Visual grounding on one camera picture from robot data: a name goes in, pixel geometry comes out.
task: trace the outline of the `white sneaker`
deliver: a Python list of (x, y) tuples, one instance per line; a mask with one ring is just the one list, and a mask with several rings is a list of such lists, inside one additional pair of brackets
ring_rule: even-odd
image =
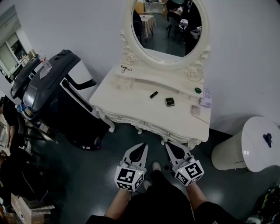
[(149, 181), (148, 179), (144, 179), (144, 181), (143, 181), (143, 186), (144, 186), (144, 188), (146, 189), (146, 191), (147, 191), (148, 187), (151, 187), (152, 185), (153, 185), (153, 184), (152, 184), (151, 181)]
[(158, 161), (153, 162), (153, 171), (155, 170), (161, 171), (161, 165), (159, 164)]

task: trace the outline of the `white vanity table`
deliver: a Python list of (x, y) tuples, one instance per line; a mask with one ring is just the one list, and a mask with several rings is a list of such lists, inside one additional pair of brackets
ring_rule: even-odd
[[(138, 134), (142, 130), (158, 134), (162, 144), (168, 140), (189, 143), (191, 150), (201, 141), (206, 142), (209, 135), (211, 109), (199, 105), (204, 87), (203, 63), (210, 53), (207, 14), (201, 1), (195, 0), (202, 34), (194, 50), (181, 58), (145, 49), (139, 43), (131, 22), (136, 2), (126, 3), (121, 63), (107, 74), (90, 103), (105, 119), (129, 123), (136, 127)], [(158, 94), (151, 99), (155, 91)], [(175, 105), (167, 107), (166, 98), (173, 98)], [(199, 118), (192, 116), (192, 105), (200, 107)]]

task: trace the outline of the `white stool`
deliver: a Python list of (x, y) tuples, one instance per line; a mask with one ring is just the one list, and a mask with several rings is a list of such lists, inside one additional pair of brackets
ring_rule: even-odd
[[(263, 138), (268, 133), (272, 136), (271, 148)], [(280, 166), (279, 128), (264, 117), (250, 118), (240, 133), (213, 149), (212, 163), (218, 170), (247, 167), (252, 172)]]

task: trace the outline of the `bottle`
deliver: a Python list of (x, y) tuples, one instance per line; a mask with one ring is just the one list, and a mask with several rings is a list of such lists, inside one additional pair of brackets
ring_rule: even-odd
[(47, 73), (49, 73), (49, 71), (52, 69), (52, 65), (49, 62), (49, 60), (47, 59), (46, 55), (44, 54), (39, 54), (39, 59), (41, 61), (41, 63), (43, 64), (45, 70), (47, 71)]
[(24, 104), (17, 105), (17, 112), (21, 113), (26, 109), (26, 106)]

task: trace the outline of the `tiled floor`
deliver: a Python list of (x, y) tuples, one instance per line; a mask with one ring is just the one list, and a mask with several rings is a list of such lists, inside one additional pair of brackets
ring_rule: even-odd
[[(205, 175), (198, 185), (207, 198), (242, 219), (250, 214), (255, 201), (271, 182), (278, 181), (280, 168), (270, 167), (259, 173), (247, 169), (216, 170), (211, 163), (211, 152), (215, 145), (229, 137), (210, 130), (209, 140), (197, 146), (192, 154), (204, 168)], [(147, 176), (154, 160), (158, 160), (162, 167), (170, 165), (160, 141), (158, 135), (148, 131), (138, 135), (133, 126), (118, 124), (114, 133), (107, 132), (101, 149), (97, 151), (78, 149), (63, 136), (58, 136), (58, 143), (34, 142), (33, 149), (42, 155), (39, 164), (47, 168), (45, 178), (51, 195), (59, 205), (59, 209), (52, 214), (53, 223), (85, 223), (90, 215), (103, 215), (118, 191), (114, 184), (116, 166), (125, 151), (133, 145), (141, 142), (149, 145)], [(163, 173), (172, 184), (185, 192), (168, 171), (163, 169)]]

